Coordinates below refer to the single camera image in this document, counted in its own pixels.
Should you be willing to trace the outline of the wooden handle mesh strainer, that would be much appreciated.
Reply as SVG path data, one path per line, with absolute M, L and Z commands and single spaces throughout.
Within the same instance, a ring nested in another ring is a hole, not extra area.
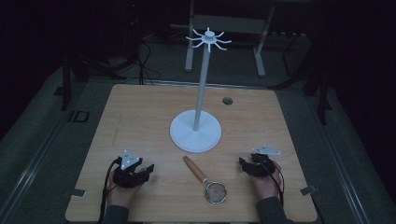
M 205 198 L 212 204 L 223 203 L 227 196 L 225 186 L 219 181 L 210 182 L 204 172 L 188 156 L 184 156 L 183 161 L 194 176 L 205 184 Z

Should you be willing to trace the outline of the black metal stand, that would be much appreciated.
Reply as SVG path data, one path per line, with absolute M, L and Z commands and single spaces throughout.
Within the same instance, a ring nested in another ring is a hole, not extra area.
M 65 111 L 68 107 L 69 103 L 71 102 L 71 72 L 73 67 L 76 67 L 77 63 L 81 66 L 87 64 L 90 67 L 98 70 L 102 74 L 113 78 L 113 79 L 124 79 L 124 77 L 117 74 L 118 70 L 124 69 L 131 64 L 132 61 L 125 61 L 124 63 L 116 64 L 116 65 L 108 65 L 105 63 L 101 63 L 95 61 L 94 59 L 90 59 L 89 57 L 78 53 L 76 56 L 66 55 L 63 59 L 63 66 L 62 66 L 62 83 L 61 87 L 58 87 L 55 91 L 55 95 L 59 95 L 63 97 L 63 104 L 61 107 L 62 111 Z
M 312 40 L 312 45 L 301 64 L 293 71 L 291 78 L 269 87 L 269 90 L 283 90 L 305 79 L 304 95 L 314 96 L 318 92 L 318 118 L 323 125 L 327 124 L 325 118 L 328 108 L 327 93 L 333 68 L 331 53 L 327 49 L 328 42 L 329 38 L 323 32 L 319 32 Z

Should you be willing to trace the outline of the black rectangular floor bracket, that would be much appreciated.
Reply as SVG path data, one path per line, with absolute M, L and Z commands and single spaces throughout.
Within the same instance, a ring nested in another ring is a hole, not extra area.
M 73 110 L 68 118 L 68 122 L 87 122 L 90 117 L 88 111 Z

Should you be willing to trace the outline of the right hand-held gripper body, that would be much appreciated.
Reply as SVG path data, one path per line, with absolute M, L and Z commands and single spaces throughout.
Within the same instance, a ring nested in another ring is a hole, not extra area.
M 252 149 L 251 160 L 253 163 L 248 168 L 248 173 L 255 177 L 267 177 L 271 175 L 276 166 L 270 159 L 270 156 L 278 156 L 281 152 L 272 147 L 264 145 L 262 147 L 256 147 Z

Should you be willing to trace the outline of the person's left hand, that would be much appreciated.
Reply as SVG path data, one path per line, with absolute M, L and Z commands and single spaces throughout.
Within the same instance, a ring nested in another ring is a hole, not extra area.
M 134 201 L 134 197 L 141 189 L 141 185 L 135 186 L 131 189 L 118 187 L 113 181 L 113 174 L 110 174 L 108 185 L 106 187 L 106 205 L 107 206 L 122 206 L 129 208 Z

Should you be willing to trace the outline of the white metal desk frame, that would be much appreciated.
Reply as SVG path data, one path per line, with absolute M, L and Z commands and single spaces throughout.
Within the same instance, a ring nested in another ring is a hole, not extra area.
M 267 18 L 263 20 L 213 16 L 196 14 L 194 12 L 194 0 L 190 0 L 190 19 L 188 47 L 185 62 L 185 71 L 190 72 L 193 66 L 194 50 L 202 44 L 215 45 L 220 43 L 219 37 L 225 32 L 236 34 L 259 35 L 260 42 L 253 48 L 253 56 L 259 77 L 265 77 L 266 71 L 262 59 L 262 49 L 268 35 L 275 7 L 268 9 Z

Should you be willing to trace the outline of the person's right hand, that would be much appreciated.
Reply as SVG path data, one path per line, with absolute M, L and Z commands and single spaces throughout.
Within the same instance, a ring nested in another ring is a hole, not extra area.
M 254 189 L 260 200 L 279 197 L 280 187 L 281 187 L 281 177 L 280 177 L 280 166 L 274 162 L 275 171 L 271 176 L 267 177 L 255 177 L 250 176 Z

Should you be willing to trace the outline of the white hook rack stand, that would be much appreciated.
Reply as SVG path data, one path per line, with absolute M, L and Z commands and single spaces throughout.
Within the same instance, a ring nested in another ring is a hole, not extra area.
M 188 37 L 190 41 L 198 41 L 194 48 L 203 47 L 201 74 L 197 93 L 196 107 L 181 112 L 170 124 L 170 137 L 180 149 L 190 153 L 202 153 L 214 148 L 222 135 L 222 129 L 215 116 L 203 110 L 205 85 L 208 73 L 211 49 L 213 46 L 224 50 L 221 44 L 229 44 L 231 40 L 220 40 L 223 32 L 216 34 L 209 27 L 200 34 L 193 30 L 196 37 Z

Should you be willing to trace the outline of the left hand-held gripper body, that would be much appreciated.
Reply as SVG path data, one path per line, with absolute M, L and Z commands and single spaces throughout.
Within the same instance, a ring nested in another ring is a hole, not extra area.
M 142 163 L 143 159 L 135 154 L 125 150 L 117 162 L 118 168 L 115 169 L 113 175 L 114 183 L 125 189 L 131 189 L 138 186 L 135 181 L 135 176 L 140 174 L 136 168 Z

